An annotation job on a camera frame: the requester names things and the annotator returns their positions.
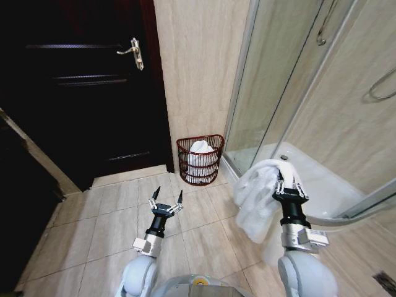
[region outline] laundry basket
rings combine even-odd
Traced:
[[[206,140],[213,148],[213,152],[194,153],[190,148],[195,141]],[[214,181],[218,174],[220,157],[224,147],[221,135],[207,135],[178,139],[180,177],[193,186],[206,186]]]

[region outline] white towel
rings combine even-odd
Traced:
[[[213,151],[214,149],[205,140],[195,141],[190,148],[190,152],[193,153],[210,153]],[[215,156],[213,155],[202,156],[202,155],[194,155],[193,153],[188,154],[187,162],[189,165],[206,166],[216,162],[216,160],[214,159]],[[217,165],[213,165],[208,168],[195,168],[189,166],[187,173],[193,176],[207,176],[215,172],[216,169],[217,169]],[[202,178],[193,178],[189,175],[187,175],[186,178],[190,183],[200,183],[201,181],[206,182],[205,180],[202,180]]]
[[[291,163],[269,159],[254,165],[234,185],[234,201],[240,206],[236,223],[255,243],[263,242],[273,215],[281,206],[272,197],[279,171],[285,187],[301,183]]]

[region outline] doorway threshold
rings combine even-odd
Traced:
[[[134,179],[146,178],[148,176],[167,173],[166,165],[142,168],[138,170],[126,171],[106,176],[100,176],[93,180],[91,187],[102,187],[109,184],[121,183],[123,181],[132,181]]]

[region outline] silver shower frame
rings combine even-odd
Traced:
[[[299,113],[303,103],[307,99],[310,91],[312,90],[312,86],[314,85],[315,81],[318,79],[321,71],[323,70],[323,67],[326,63],[326,61],[330,57],[330,53],[334,49],[335,45],[337,44],[337,40],[341,37],[341,33],[343,29],[346,26],[346,22],[348,18],[351,16],[351,13],[353,12],[353,9],[358,5],[358,0],[354,0],[351,4],[351,6],[348,9],[348,12],[346,13],[346,16],[344,20],[342,21],[341,25],[337,29],[337,32],[333,38],[333,41],[331,42],[330,46],[326,49],[326,52],[323,55],[322,60],[319,63],[319,67],[317,68],[316,72],[314,73],[311,81],[308,84],[307,89],[304,92],[304,95],[301,97],[299,103],[297,104],[297,108],[295,112],[293,113],[292,117],[289,120],[289,123],[284,130],[280,140],[278,141],[278,144],[273,151],[271,158],[275,156],[277,153],[281,143],[285,140],[286,135],[288,134],[291,126],[293,125],[293,121],[296,118],[296,115]],[[260,0],[251,0],[249,4],[249,10],[247,13],[246,17],[246,25],[244,29],[244,35],[241,43],[241,50],[239,52],[239,59],[238,59],[238,65],[236,69],[236,74],[235,74],[235,81],[234,81],[234,86],[233,86],[233,91],[231,94],[231,100],[230,100],[230,107],[228,109],[228,116],[226,120],[226,126],[225,126],[225,131],[224,135],[225,137],[225,146],[224,148],[226,149],[227,143],[228,143],[228,138],[230,135],[231,131],[231,123],[233,122],[234,118],[234,113],[236,109],[236,104],[237,104],[237,99],[239,95],[239,88],[241,86],[242,82],[242,77],[243,77],[243,72],[244,72],[244,67],[246,64],[246,59],[248,56],[249,52],[249,45],[251,42],[251,37],[252,37],[252,32],[254,29],[254,22],[256,19],[256,14],[257,10],[259,7]],[[320,10],[318,13],[318,16],[323,14],[326,14],[326,11]],[[223,158],[225,159],[225,162],[227,166],[229,166],[237,175],[237,177],[242,176],[242,172],[235,166],[232,160],[228,158],[228,156],[224,153]],[[340,215],[338,215],[336,218],[331,218],[331,219],[322,219],[322,218],[315,218],[315,217],[308,217],[309,221],[315,225],[322,225],[322,226],[342,226],[350,223],[357,222],[361,220],[362,218],[368,217],[384,208],[386,208],[386,205],[383,205],[382,202],[385,200],[389,200],[392,197],[396,196],[396,179],[391,180],[388,182],[386,185],[381,187],[380,189],[374,191],[370,195],[365,198],[364,201],[358,203],[354,207],[344,211]]]

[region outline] floor tile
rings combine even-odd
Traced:
[[[14,291],[15,291],[15,292],[20,292],[20,291],[23,291],[24,288],[25,288],[25,283],[18,283],[18,284],[15,286]]]
[[[121,183],[123,181],[132,181],[139,178],[146,178],[157,174],[166,173],[165,165],[142,168],[138,170],[125,171],[121,173],[100,176],[93,180],[92,187],[108,186],[109,184]]]
[[[180,173],[178,172],[170,173],[169,176],[172,184],[173,195],[179,195],[181,190],[183,190],[183,193],[190,193],[201,189],[218,186],[220,184],[228,183],[225,175],[222,173],[221,170],[218,172],[216,179],[207,186],[193,186],[191,184],[188,184],[183,181],[183,179],[180,177]]]
[[[24,297],[77,297],[84,265],[27,282]]]
[[[379,212],[374,221],[396,236],[396,207],[383,212]]]
[[[51,228],[54,223],[55,223],[55,219],[58,216],[59,211],[61,210],[61,207],[63,205],[63,203],[58,203],[57,206],[55,207],[55,210],[50,218],[50,220],[48,221],[47,227],[46,228]]]
[[[55,219],[55,226],[98,215],[102,191],[95,189],[68,195]]]
[[[137,236],[137,207],[97,218],[88,260],[96,260],[132,247]]]
[[[223,278],[241,270],[220,222],[183,233],[191,273]]]
[[[215,208],[205,189],[183,195],[183,209],[178,216],[182,231],[218,221]]]
[[[157,261],[157,286],[169,278],[190,273],[182,234],[170,236],[162,241],[161,254]]]
[[[321,262],[329,268],[338,285],[338,295],[347,297],[368,296],[361,287],[342,269],[332,255],[326,249],[322,249],[319,254]]]
[[[178,172],[176,173],[170,173],[169,174],[170,180],[171,180],[171,185],[172,185],[172,191],[173,195],[179,195],[180,191],[183,190],[183,194],[194,192],[201,190],[201,186],[193,186],[191,184],[186,183],[185,181],[182,180],[180,177],[180,174]]]
[[[246,233],[237,226],[235,217],[222,220],[222,224],[242,268],[261,261],[262,245],[248,238]]]
[[[254,296],[286,296],[277,267],[269,267],[267,264],[260,262],[244,269],[243,272]]]
[[[238,213],[239,208],[234,204],[233,188],[230,184],[209,187],[206,191],[219,219],[229,218]]]
[[[170,206],[174,205],[177,201],[177,197],[167,197],[167,198],[158,198],[157,203],[168,204]],[[150,209],[149,204],[142,204],[138,207],[138,215],[137,215],[137,237],[144,238],[145,232],[148,228],[150,228],[151,223],[153,221],[154,214]],[[167,219],[165,225],[165,237],[175,235],[181,232],[179,217],[176,214],[175,216]]]
[[[381,286],[372,276],[381,270],[396,278],[396,237],[368,220],[358,228],[328,233],[329,253],[336,264],[353,279],[367,295],[375,294]]]
[[[50,233],[50,229],[45,229],[43,234],[41,235],[41,238],[38,242],[38,244],[36,245],[35,250],[33,251],[33,254],[30,256],[29,261],[27,262],[27,265],[24,269],[24,271],[22,272],[22,275],[19,278],[19,283],[24,283],[28,280],[29,275],[31,274],[33,268],[35,267],[36,261],[38,259],[38,255],[40,253],[40,250],[42,249],[48,234]]]
[[[124,268],[137,256],[133,249],[88,262],[84,270],[79,297],[114,296]]]
[[[85,263],[96,218],[52,227],[29,279]]]
[[[216,176],[216,179],[208,184],[207,186],[204,186],[204,188],[208,188],[208,187],[214,187],[214,186],[218,186],[220,184],[226,184],[228,183],[226,176],[223,174],[222,170],[219,170]]]
[[[137,206],[137,181],[126,181],[105,186],[99,214]]]
[[[169,173],[142,178],[139,182],[139,205],[148,203],[148,199],[153,196],[155,190],[161,186],[159,199],[174,196],[171,187]]]
[[[252,293],[252,290],[250,289],[248,281],[246,280],[245,274],[243,273],[242,270],[235,272],[225,278],[222,278],[222,281],[226,282],[230,286],[237,286]]]

